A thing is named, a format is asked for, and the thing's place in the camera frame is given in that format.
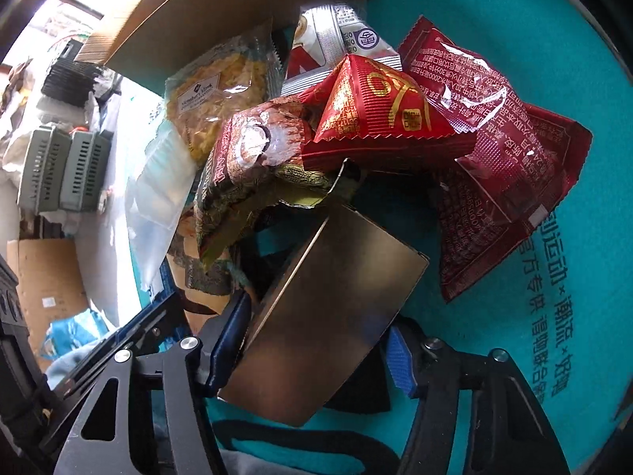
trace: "clear plastic packaging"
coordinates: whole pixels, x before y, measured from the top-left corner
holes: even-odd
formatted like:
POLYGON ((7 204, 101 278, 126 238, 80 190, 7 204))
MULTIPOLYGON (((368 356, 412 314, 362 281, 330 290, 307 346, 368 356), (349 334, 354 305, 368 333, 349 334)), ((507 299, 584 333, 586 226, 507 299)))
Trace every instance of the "clear plastic packaging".
POLYGON ((202 166, 235 112, 279 95, 282 68, 270 24, 233 37, 167 79, 167 119, 202 166))
POLYGON ((154 119, 156 139, 125 188, 125 217, 130 247, 140 271, 141 287, 148 290, 167 250, 195 177, 195 163, 173 124, 154 119))

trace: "cardboard box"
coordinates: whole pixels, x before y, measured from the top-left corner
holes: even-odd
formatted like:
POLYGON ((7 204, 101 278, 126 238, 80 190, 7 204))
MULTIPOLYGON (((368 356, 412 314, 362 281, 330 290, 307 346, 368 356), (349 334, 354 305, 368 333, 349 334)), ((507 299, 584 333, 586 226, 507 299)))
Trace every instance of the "cardboard box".
POLYGON ((163 95, 165 80, 230 37, 273 17, 293 26, 299 8, 316 0, 132 0, 104 18, 77 56, 105 64, 163 95))
POLYGON ((25 239, 7 243, 7 263, 18 277, 18 298, 30 336, 28 343, 42 371, 50 361, 39 357, 49 325, 89 307, 72 239, 25 239))
POLYGON ((427 267, 356 211, 329 209, 262 300, 220 397, 302 426, 378 343, 427 267))

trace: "white sticker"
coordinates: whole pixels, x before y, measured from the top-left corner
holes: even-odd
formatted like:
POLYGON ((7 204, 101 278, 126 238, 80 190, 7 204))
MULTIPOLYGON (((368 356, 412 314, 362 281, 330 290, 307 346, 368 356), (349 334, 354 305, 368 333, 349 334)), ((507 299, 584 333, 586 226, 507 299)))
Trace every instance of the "white sticker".
POLYGON ((204 101, 208 100, 213 92, 218 88, 220 74, 218 73, 211 78, 196 82, 183 94, 178 97, 178 115, 188 110, 199 107, 204 101))
POLYGON ((532 216, 530 216, 528 218, 530 224, 536 228, 537 226, 540 225, 540 222, 542 222, 542 220, 544 220, 545 218, 547 218, 549 212, 547 209, 545 209, 544 205, 540 205, 538 209, 536 209, 533 213, 532 216))

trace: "plastic basket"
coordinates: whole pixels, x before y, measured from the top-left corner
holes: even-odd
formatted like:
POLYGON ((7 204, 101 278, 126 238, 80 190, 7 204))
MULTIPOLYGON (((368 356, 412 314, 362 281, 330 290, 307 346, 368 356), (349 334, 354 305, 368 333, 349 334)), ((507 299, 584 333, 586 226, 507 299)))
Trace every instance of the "plastic basket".
POLYGON ((110 141, 100 134, 76 131, 61 184, 59 206, 67 211, 90 212, 99 204, 110 141))
POLYGON ((54 126, 33 131, 24 160, 18 205, 35 214, 59 209, 59 193, 72 139, 54 126))

